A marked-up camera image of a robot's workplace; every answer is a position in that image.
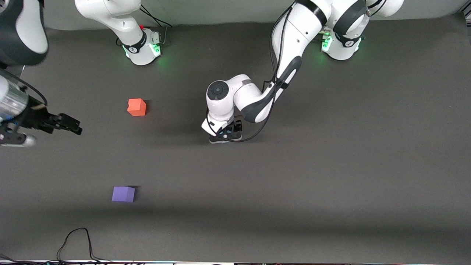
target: metal cylinder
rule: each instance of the metal cylinder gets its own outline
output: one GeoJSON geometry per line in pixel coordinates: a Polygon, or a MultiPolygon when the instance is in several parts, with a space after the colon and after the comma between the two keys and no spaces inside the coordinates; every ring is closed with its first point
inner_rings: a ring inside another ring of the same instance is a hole
{"type": "Polygon", "coordinates": [[[28,95],[0,75],[0,122],[20,115],[27,104],[28,95]]]}

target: green led light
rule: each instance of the green led light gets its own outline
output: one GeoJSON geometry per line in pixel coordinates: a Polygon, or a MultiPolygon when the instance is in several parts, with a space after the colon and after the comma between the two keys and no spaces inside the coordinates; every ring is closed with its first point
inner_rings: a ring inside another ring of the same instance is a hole
{"type": "Polygon", "coordinates": [[[126,57],[129,58],[129,54],[128,54],[128,51],[126,50],[126,48],[124,47],[124,45],[122,46],[122,49],[124,50],[124,52],[126,53],[126,57]]]}
{"type": "Polygon", "coordinates": [[[322,45],[322,50],[327,52],[330,48],[330,44],[332,43],[332,36],[329,36],[322,45]]]}
{"type": "Polygon", "coordinates": [[[357,47],[355,48],[355,51],[357,51],[360,48],[360,42],[361,42],[361,38],[358,40],[358,44],[357,44],[357,47]]]}
{"type": "Polygon", "coordinates": [[[157,57],[160,55],[160,45],[159,44],[151,44],[149,43],[149,47],[151,48],[152,53],[157,57]]]}

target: white wall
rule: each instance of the white wall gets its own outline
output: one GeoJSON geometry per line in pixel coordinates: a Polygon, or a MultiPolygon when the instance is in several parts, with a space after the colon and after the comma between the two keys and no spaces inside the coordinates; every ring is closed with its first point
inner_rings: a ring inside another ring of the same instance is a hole
{"type": "MultiPolygon", "coordinates": [[[[434,18],[450,15],[467,0],[404,0],[402,9],[387,19],[434,18]]],[[[273,22],[293,0],[142,0],[157,18],[173,25],[205,25],[233,22],[273,22]]],[[[105,28],[86,19],[73,0],[46,0],[44,20],[49,28],[81,30],[105,28]]],[[[142,12],[132,14],[138,23],[155,25],[142,12]]]]}

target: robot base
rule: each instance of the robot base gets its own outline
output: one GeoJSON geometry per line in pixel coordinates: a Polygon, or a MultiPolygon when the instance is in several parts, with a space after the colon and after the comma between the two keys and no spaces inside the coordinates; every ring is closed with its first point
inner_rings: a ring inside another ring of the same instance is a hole
{"type": "Polygon", "coordinates": [[[339,41],[335,35],[331,35],[322,42],[321,51],[325,52],[334,60],[344,61],[353,56],[353,54],[358,50],[360,42],[361,38],[358,39],[358,41],[351,41],[350,47],[344,47],[342,42],[339,41]]]}
{"type": "Polygon", "coordinates": [[[146,43],[138,53],[132,53],[123,46],[126,56],[138,66],[144,66],[152,63],[152,61],[161,54],[160,35],[150,29],[143,30],[146,33],[146,43]]]}

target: cable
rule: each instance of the cable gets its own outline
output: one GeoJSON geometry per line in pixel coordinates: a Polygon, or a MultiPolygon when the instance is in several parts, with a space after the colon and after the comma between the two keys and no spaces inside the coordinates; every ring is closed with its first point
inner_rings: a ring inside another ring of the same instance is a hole
{"type": "Polygon", "coordinates": [[[162,41],[162,44],[165,44],[165,41],[167,40],[167,30],[169,29],[169,27],[165,27],[165,33],[163,34],[163,41],[162,41]]]}
{"type": "Polygon", "coordinates": [[[116,40],[114,41],[114,43],[116,43],[116,46],[122,47],[122,42],[121,42],[121,45],[120,45],[120,44],[118,44],[118,41],[121,41],[121,40],[119,39],[119,37],[116,38],[116,40]]]}
{"type": "Polygon", "coordinates": [[[23,81],[23,79],[17,77],[16,75],[10,73],[9,71],[5,70],[5,69],[1,69],[0,70],[2,72],[4,72],[5,74],[7,74],[8,76],[12,77],[12,78],[15,78],[18,82],[21,82],[22,84],[26,85],[28,88],[31,88],[31,90],[33,90],[36,94],[38,94],[38,96],[41,97],[42,101],[44,102],[44,105],[47,106],[48,105],[48,100],[41,94],[41,92],[39,92],[39,90],[37,90],[35,87],[33,87],[32,85],[28,84],[27,82],[23,81]]]}
{"type": "Polygon", "coordinates": [[[376,15],[376,13],[378,13],[378,11],[380,11],[381,8],[384,7],[384,4],[386,4],[386,1],[387,1],[387,0],[384,0],[383,4],[380,6],[380,8],[378,8],[378,10],[376,10],[373,14],[371,14],[371,17],[374,16],[374,15],[376,15]]]}
{"type": "Polygon", "coordinates": [[[170,25],[169,23],[167,23],[167,22],[165,22],[165,21],[163,21],[163,20],[160,20],[160,19],[154,17],[154,16],[149,12],[149,10],[147,10],[147,8],[144,7],[143,5],[141,5],[141,7],[142,7],[144,10],[142,10],[142,9],[139,9],[139,10],[141,10],[144,14],[148,15],[149,17],[153,18],[154,21],[157,22],[157,24],[159,24],[159,26],[162,26],[162,25],[159,23],[159,21],[160,21],[160,22],[162,22],[162,23],[165,23],[165,24],[169,25],[170,27],[173,27],[173,26],[170,25]]]}
{"type": "Polygon", "coordinates": [[[225,139],[221,136],[219,136],[211,127],[210,123],[209,123],[209,119],[208,119],[208,114],[209,114],[209,108],[206,108],[206,122],[208,123],[208,126],[209,128],[211,129],[211,131],[219,138],[221,138],[222,140],[224,141],[228,141],[228,142],[237,142],[237,143],[241,143],[241,142],[246,142],[246,141],[249,141],[249,140],[252,140],[253,138],[255,138],[255,136],[257,136],[262,130],[263,128],[265,127],[265,125],[267,124],[267,121],[268,119],[270,118],[270,115],[271,115],[271,111],[273,110],[273,106],[275,105],[275,98],[276,98],[276,73],[278,72],[278,69],[280,68],[280,62],[281,62],[281,54],[282,54],[282,51],[283,51],[283,40],[284,40],[284,30],[286,28],[286,22],[288,21],[288,16],[290,15],[291,13],[291,10],[292,10],[292,6],[288,7],[282,14],[281,16],[277,19],[277,21],[275,22],[275,24],[273,25],[273,29],[271,31],[271,36],[270,36],[270,58],[271,58],[271,63],[272,63],[272,67],[273,67],[273,78],[271,80],[271,82],[274,82],[274,88],[273,88],[273,91],[271,92],[271,100],[272,100],[272,105],[270,107],[270,110],[268,112],[268,115],[267,117],[265,118],[265,121],[263,122],[263,124],[260,126],[260,128],[258,129],[258,131],[256,133],[254,133],[251,137],[249,138],[246,138],[246,139],[243,139],[243,140],[231,140],[231,139],[225,139]],[[272,55],[272,52],[273,51],[273,47],[272,47],[272,39],[273,39],[273,33],[275,32],[275,28],[276,28],[276,25],[281,21],[281,19],[284,17],[284,15],[286,14],[286,19],[284,20],[284,23],[283,23],[283,28],[281,30],[281,40],[280,40],[280,51],[279,51],[279,54],[278,54],[278,64],[276,65],[276,68],[275,68],[275,63],[273,61],[273,55],[272,55]]]}
{"type": "Polygon", "coordinates": [[[80,228],[74,229],[74,230],[70,231],[70,232],[67,234],[67,236],[65,237],[64,243],[62,244],[62,246],[59,248],[59,250],[58,250],[57,253],[56,253],[56,259],[59,260],[59,261],[61,260],[61,259],[60,259],[60,253],[62,252],[62,249],[63,249],[63,248],[65,247],[65,245],[67,244],[67,240],[69,239],[69,236],[70,236],[73,232],[75,232],[75,231],[77,231],[77,230],[81,230],[81,229],[85,230],[85,232],[87,233],[87,239],[88,239],[88,244],[89,244],[89,256],[90,256],[90,258],[93,259],[93,260],[95,260],[95,261],[97,261],[97,262],[99,262],[99,263],[101,263],[100,260],[107,260],[107,259],[104,259],[104,258],[99,258],[99,257],[97,257],[97,256],[95,256],[95,255],[93,254],[93,248],[91,247],[90,234],[89,234],[89,232],[88,232],[88,229],[85,228],[85,227],[80,227],[80,228]]]}

